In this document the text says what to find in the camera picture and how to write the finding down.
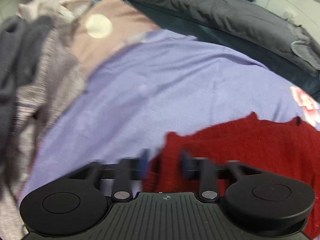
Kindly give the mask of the grey clothes pile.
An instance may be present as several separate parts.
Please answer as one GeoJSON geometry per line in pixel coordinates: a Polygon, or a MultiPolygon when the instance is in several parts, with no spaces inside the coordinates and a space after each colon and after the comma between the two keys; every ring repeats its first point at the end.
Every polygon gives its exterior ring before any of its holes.
{"type": "Polygon", "coordinates": [[[17,202],[37,147],[58,117],[86,89],[98,64],[157,25],[122,0],[36,0],[19,7],[25,20],[49,17],[35,79],[17,92],[17,117],[1,175],[1,238],[20,239],[25,229],[17,202]]]}

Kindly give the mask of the red knit sweater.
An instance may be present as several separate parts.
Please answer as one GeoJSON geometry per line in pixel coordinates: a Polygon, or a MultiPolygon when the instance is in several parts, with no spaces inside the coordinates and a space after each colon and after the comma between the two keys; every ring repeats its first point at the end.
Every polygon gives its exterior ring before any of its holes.
{"type": "Polygon", "coordinates": [[[301,118],[285,123],[259,120],[249,116],[207,127],[192,135],[167,134],[165,145],[151,161],[143,191],[190,192],[199,189],[196,181],[183,178],[181,150],[194,157],[204,157],[217,164],[229,160],[301,180],[316,194],[306,234],[319,236],[319,131],[301,118]]]}

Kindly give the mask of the lavender floral bed sheet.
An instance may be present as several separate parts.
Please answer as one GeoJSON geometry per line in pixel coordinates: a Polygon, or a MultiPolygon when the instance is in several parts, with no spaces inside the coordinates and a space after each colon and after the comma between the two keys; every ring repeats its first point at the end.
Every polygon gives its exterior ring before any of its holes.
{"type": "Polygon", "coordinates": [[[319,104],[262,63],[193,36],[148,32],[103,62],[45,134],[21,197],[94,160],[155,151],[168,132],[190,134],[252,112],[319,128],[319,104]]]}

